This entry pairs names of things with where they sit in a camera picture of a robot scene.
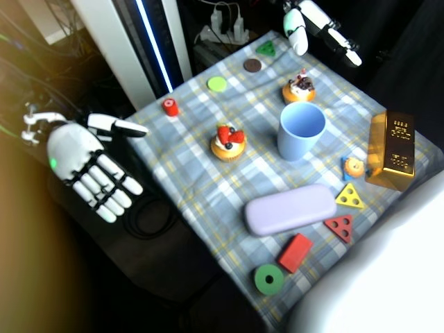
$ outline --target yellow triangle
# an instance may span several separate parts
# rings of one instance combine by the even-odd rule
[[[349,182],[336,197],[336,203],[355,208],[364,208],[364,204],[351,182]]]

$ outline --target purple case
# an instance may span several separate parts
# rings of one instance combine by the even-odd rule
[[[257,198],[245,207],[247,225],[259,237],[319,222],[335,213],[332,192],[320,184]]]

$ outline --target blue light strip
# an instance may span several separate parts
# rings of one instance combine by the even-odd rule
[[[166,86],[168,87],[168,91],[173,92],[173,87],[169,82],[169,77],[167,73],[167,69],[165,68],[164,61],[162,60],[162,56],[160,55],[159,48],[157,47],[157,42],[155,41],[153,30],[151,29],[150,22],[148,20],[148,16],[146,16],[146,11],[144,7],[144,3],[142,0],[136,0],[137,8],[139,9],[140,15],[142,16],[142,21],[144,22],[146,32],[148,33],[148,38],[150,39],[151,45],[153,45],[155,57],[157,58],[157,62],[159,63],[160,70],[164,75]]]

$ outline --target green triangular block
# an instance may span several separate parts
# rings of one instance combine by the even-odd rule
[[[267,41],[256,49],[256,53],[274,57],[276,55],[275,47],[272,41]]]

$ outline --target tablecloth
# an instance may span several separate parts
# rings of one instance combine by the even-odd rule
[[[256,54],[255,49],[268,40],[273,41],[276,55]],[[247,72],[243,63],[249,58],[259,59],[262,70]],[[303,67],[313,78],[314,103],[324,110],[327,128],[303,159],[286,162],[276,145],[279,115],[284,107],[281,89]],[[208,90],[206,82],[213,76],[226,78],[224,92]],[[162,110],[161,102],[166,97],[177,101],[177,117],[168,117]],[[337,195],[347,183],[341,177],[341,157],[366,159],[371,117],[384,111],[384,107],[309,54],[298,57],[288,41],[273,31],[164,98],[129,118],[151,131],[151,135],[131,139],[130,143],[265,322],[281,330],[288,310],[401,193],[368,184],[363,178],[352,181],[365,208],[340,206],[337,212],[337,216],[354,217],[351,244],[344,244],[321,221],[257,238],[246,229],[243,208],[254,198],[314,183],[326,185]],[[219,161],[210,150],[216,125],[227,122],[243,128],[248,137],[246,152],[232,163]],[[419,133],[415,154],[416,181],[444,168],[441,150]],[[285,273],[281,292],[262,295],[253,284],[253,271],[275,262],[288,240],[299,232],[314,242],[311,251],[296,273]]]

